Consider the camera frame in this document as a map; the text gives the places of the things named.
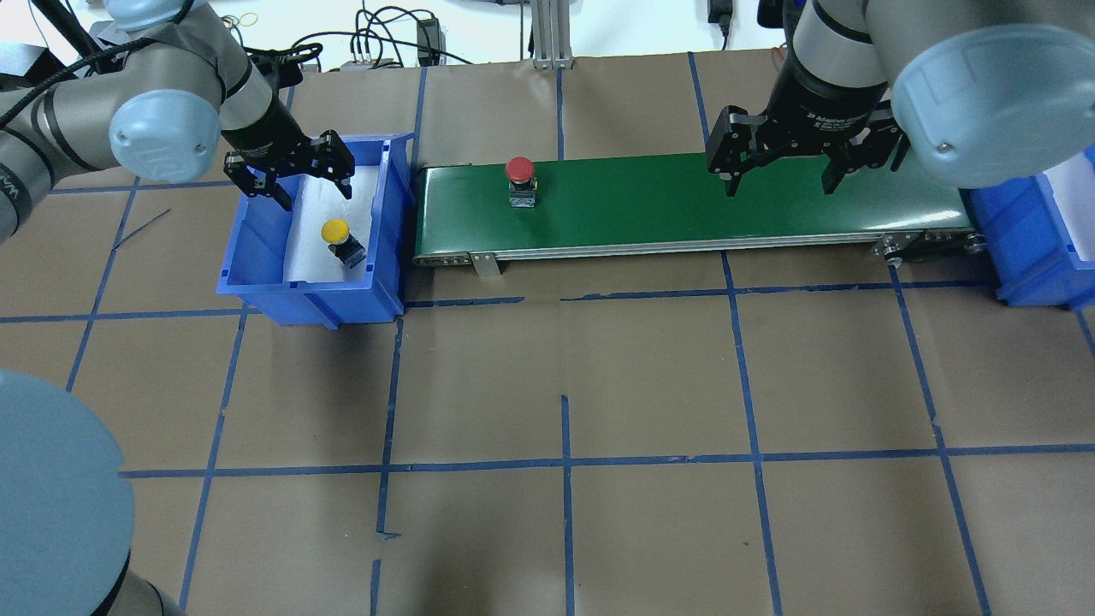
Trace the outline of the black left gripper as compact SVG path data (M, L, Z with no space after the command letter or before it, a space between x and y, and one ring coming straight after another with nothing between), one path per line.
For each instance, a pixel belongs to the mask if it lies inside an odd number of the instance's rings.
M295 175L328 181L344 199L351 199L351 178L356 161L348 146L335 130L310 138L306 136L286 153L246 156L231 151L224 156L224 173L240 191L269 193L269 198L286 213L293 211L293 195L277 181Z

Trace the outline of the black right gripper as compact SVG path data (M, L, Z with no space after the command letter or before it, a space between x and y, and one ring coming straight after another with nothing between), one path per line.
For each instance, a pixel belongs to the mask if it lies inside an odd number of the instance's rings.
M727 198L735 198L744 172L774 163L780 156L829 156L821 176L822 191L832 195L843 175L861 168L901 167L909 155L909 137L888 105L861 118L848 130L825 132L812 118L793 130L766 114L751 115L727 105L707 137L707 171L724 176Z

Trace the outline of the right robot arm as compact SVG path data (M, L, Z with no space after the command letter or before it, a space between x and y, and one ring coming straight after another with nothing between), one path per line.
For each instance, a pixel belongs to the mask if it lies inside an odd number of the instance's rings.
M1091 1L779 1L766 108L727 106L707 170L734 195L781 156L828 156L825 193L908 153L944 186L992 187L1092 144Z

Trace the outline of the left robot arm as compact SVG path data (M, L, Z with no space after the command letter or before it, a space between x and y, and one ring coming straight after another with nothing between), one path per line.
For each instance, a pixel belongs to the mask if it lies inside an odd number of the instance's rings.
M351 197L351 152L302 132L277 90L204 1L110 1L125 44L5 92L3 239L59 181L116 167L185 183L231 147L240 191L293 199L279 178L311 175ZM4 615L180 615L132 572L132 484L97 414L55 383L3 371Z

